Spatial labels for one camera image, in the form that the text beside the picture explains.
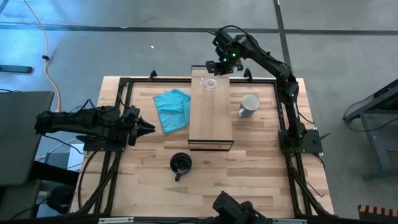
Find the table leg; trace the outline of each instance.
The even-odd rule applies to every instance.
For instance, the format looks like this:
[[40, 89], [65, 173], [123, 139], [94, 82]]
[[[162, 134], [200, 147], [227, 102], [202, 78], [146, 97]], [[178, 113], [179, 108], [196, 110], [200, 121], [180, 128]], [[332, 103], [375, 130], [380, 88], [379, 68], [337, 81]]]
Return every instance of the table leg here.
[[76, 186], [79, 173], [34, 161], [30, 171], [31, 179], [49, 180], [61, 184]]

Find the yellow cable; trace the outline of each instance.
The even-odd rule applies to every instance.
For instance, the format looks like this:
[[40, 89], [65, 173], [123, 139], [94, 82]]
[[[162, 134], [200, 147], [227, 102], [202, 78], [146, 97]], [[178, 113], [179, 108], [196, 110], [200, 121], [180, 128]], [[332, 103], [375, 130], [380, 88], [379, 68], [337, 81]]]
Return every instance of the yellow cable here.
[[[47, 38], [47, 34], [45, 33], [44, 26], [40, 22], [40, 19], [36, 16], [36, 13], [33, 11], [33, 9], [30, 7], [30, 5], [27, 3], [26, 0], [24, 0], [25, 4], [27, 7], [30, 9], [30, 11], [33, 13], [33, 15], [36, 17], [37, 22], [39, 23], [40, 27], [42, 28], [42, 31], [44, 33], [45, 37], [45, 56], [49, 56], [49, 40]], [[54, 81], [51, 79], [50, 75], [47, 73], [47, 59], [44, 59], [44, 74], [50, 80], [51, 84], [54, 86], [55, 91], [57, 92], [57, 98], [58, 98], [58, 106], [57, 110], [55, 112], [61, 112], [61, 96], [60, 96], [60, 90], [58, 89], [58, 86], [54, 83]]]

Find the mug handle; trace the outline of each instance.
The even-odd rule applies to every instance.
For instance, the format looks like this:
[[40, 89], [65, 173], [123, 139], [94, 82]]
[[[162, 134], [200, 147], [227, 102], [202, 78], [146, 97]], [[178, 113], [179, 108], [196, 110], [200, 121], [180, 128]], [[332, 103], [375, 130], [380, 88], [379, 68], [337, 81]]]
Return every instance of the mug handle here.
[[175, 176], [174, 180], [175, 180], [175, 181], [179, 181], [179, 180], [180, 180], [180, 177], [181, 177], [181, 175], [180, 175], [180, 174], [177, 174], [177, 175]]
[[243, 111], [244, 111], [244, 108], [241, 108], [241, 109], [238, 111], [238, 117], [242, 117], [242, 116], [243, 116]]

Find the black mug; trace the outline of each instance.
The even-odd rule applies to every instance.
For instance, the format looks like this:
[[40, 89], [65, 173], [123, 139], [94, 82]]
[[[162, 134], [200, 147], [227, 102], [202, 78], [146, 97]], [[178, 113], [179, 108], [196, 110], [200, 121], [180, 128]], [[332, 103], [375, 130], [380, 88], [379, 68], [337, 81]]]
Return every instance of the black mug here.
[[184, 152], [175, 154], [170, 160], [170, 168], [176, 174], [175, 181], [179, 181], [181, 175], [186, 174], [191, 170], [192, 159]]

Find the clear glass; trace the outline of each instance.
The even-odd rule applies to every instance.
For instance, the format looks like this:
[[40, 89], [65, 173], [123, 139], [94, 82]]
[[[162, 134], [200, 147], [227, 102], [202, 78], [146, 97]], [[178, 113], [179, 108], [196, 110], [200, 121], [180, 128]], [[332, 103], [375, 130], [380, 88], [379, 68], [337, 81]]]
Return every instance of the clear glass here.
[[200, 84], [204, 85], [207, 90], [214, 90], [217, 87], [216, 77], [212, 78], [202, 78]]

